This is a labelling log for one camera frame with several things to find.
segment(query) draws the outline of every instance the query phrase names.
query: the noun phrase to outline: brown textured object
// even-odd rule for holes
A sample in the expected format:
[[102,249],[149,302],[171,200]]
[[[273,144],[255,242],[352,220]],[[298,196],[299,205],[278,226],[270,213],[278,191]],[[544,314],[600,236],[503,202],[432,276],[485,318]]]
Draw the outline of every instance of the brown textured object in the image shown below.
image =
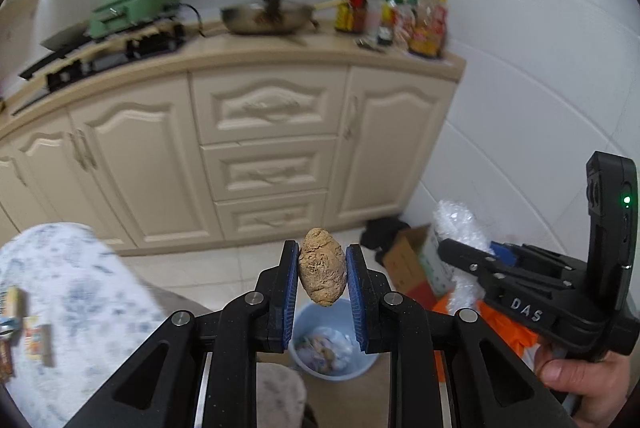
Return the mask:
[[298,259],[302,287],[318,305],[328,307],[347,285],[347,260],[340,244],[322,228],[313,228],[302,241]]

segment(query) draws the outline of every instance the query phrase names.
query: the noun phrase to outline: drawer handle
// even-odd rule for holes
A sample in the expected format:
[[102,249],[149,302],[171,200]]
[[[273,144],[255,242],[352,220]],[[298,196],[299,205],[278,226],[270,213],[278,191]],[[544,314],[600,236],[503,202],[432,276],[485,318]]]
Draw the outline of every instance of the drawer handle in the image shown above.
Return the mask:
[[299,112],[301,105],[296,100],[282,100],[280,103],[269,104],[265,101],[258,103],[247,103],[242,109],[248,114],[258,114],[268,121],[285,121],[289,116],[267,116],[273,112],[283,112],[284,114],[293,114]]
[[71,132],[69,134],[69,141],[71,141],[71,146],[74,149],[74,159],[80,165],[80,167],[86,172],[86,164],[84,159],[82,158],[82,154],[80,153],[80,148],[78,148],[78,142],[76,141],[76,136]]
[[18,168],[18,163],[13,157],[11,157],[11,163],[14,165],[15,177],[22,183],[23,186],[26,186],[27,183],[25,182],[24,177],[22,176],[22,173],[20,173],[20,168]]
[[271,226],[272,228],[281,228],[291,221],[292,218],[295,218],[294,214],[287,214],[280,220],[265,220],[264,218],[256,218],[255,221],[257,224],[262,224],[264,226]]
[[278,184],[286,181],[295,175],[296,170],[293,167],[284,168],[281,170],[273,171],[271,173],[261,172],[260,170],[253,170],[247,172],[247,175],[254,181],[263,181],[269,184]]
[[347,128],[344,131],[344,138],[349,140],[353,137],[358,121],[358,97],[353,96],[349,102],[349,113],[347,117]]
[[95,161],[94,153],[91,151],[89,147],[89,142],[86,140],[86,136],[82,130],[78,130],[78,135],[80,139],[82,139],[82,144],[84,145],[84,156],[89,160],[91,166],[94,167],[94,170],[98,169],[98,163]]

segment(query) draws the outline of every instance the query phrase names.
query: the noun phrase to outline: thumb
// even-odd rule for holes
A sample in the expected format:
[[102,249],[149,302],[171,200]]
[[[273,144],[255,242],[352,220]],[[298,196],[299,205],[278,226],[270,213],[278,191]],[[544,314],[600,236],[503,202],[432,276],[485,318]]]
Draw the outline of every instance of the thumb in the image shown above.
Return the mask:
[[540,379],[558,392],[593,396],[602,393],[610,382],[611,369],[606,362],[589,363],[581,360],[552,360],[540,371]]

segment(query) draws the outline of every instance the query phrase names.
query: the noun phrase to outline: blue object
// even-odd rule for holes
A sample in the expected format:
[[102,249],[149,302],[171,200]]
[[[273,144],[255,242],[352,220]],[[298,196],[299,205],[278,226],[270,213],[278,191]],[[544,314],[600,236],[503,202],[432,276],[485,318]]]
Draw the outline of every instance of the blue object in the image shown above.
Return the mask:
[[287,350],[293,332],[293,316],[296,310],[296,294],[298,292],[298,257],[300,246],[296,242],[285,289],[284,307],[282,308],[282,350]]
[[[320,374],[306,366],[296,352],[295,343],[298,339],[310,334],[318,327],[329,327],[340,332],[353,343],[353,353],[346,367],[339,375],[326,376]],[[302,307],[293,323],[293,339],[289,343],[289,353],[296,362],[308,374],[316,378],[325,379],[327,381],[347,381],[348,379],[357,378],[370,369],[371,365],[378,358],[377,354],[365,354],[360,351],[356,340],[355,328],[353,326],[353,317],[351,315],[351,304],[345,298],[338,299],[330,307],[322,307],[316,303],[309,303]]]
[[367,331],[364,326],[364,298],[362,297],[362,289],[358,282],[358,273],[355,270],[355,262],[353,260],[353,249],[349,246],[345,252],[347,259],[347,285],[349,286],[349,299],[351,300],[351,314],[353,317],[353,325],[356,332],[356,339],[360,344],[360,350],[364,350],[367,346]]
[[511,252],[511,249],[507,248],[503,244],[498,244],[498,242],[492,242],[490,247],[493,250],[495,257],[500,260],[500,262],[506,265],[511,265],[512,267],[516,265],[518,257]]

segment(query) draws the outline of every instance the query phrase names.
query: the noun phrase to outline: green electric pot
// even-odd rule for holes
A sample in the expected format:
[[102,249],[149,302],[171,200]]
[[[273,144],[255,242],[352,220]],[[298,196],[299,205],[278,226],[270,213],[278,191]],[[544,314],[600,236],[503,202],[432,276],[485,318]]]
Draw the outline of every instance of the green electric pot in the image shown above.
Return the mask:
[[159,18],[177,15],[180,0],[102,0],[89,22],[91,38],[100,39]]

